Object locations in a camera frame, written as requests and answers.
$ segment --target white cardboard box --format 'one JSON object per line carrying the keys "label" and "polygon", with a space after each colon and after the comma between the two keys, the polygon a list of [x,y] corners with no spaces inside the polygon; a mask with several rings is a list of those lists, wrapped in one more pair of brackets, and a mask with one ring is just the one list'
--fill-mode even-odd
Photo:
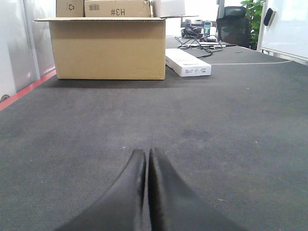
{"label": "white cardboard box", "polygon": [[180,49],[166,49],[166,65],[181,77],[209,76],[212,66]]}
{"label": "white cardboard box", "polygon": [[152,0],[154,17],[185,15],[184,0]]}

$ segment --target red floor strip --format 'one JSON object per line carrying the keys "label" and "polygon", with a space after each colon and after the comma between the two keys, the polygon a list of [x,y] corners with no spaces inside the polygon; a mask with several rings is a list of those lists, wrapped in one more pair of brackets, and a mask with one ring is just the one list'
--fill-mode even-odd
{"label": "red floor strip", "polygon": [[7,106],[11,105],[13,102],[19,100],[21,97],[23,97],[24,95],[28,94],[34,88],[38,87],[43,82],[47,81],[48,79],[50,79],[51,77],[55,76],[56,74],[57,74],[56,70],[51,71],[50,73],[48,73],[47,75],[45,75],[41,79],[35,81],[34,83],[30,84],[29,86],[27,86],[24,89],[22,89],[19,92],[17,92],[15,95],[13,95],[10,98],[6,99],[5,101],[1,102],[0,103],[0,111],[3,110],[4,108],[6,108]]}

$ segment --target green plant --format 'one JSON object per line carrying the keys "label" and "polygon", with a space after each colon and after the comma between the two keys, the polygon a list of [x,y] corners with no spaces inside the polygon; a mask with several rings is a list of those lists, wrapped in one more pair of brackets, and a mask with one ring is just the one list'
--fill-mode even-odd
{"label": "green plant", "polygon": [[262,7],[265,1],[266,0],[245,0],[241,2],[242,6],[246,7],[247,10],[247,17],[250,24],[249,44],[254,50],[257,48]]}

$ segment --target water bottle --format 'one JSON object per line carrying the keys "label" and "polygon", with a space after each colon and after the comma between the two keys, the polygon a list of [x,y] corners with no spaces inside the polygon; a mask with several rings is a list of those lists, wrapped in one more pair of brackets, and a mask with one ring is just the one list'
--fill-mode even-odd
{"label": "water bottle", "polygon": [[204,22],[204,36],[210,36],[212,23],[210,21]]}

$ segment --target gray wall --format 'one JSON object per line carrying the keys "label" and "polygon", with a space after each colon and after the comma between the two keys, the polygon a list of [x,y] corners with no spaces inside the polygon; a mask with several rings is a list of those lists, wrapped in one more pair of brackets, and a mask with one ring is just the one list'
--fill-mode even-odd
{"label": "gray wall", "polygon": [[48,23],[55,0],[0,1],[0,97],[12,96],[54,69]]}

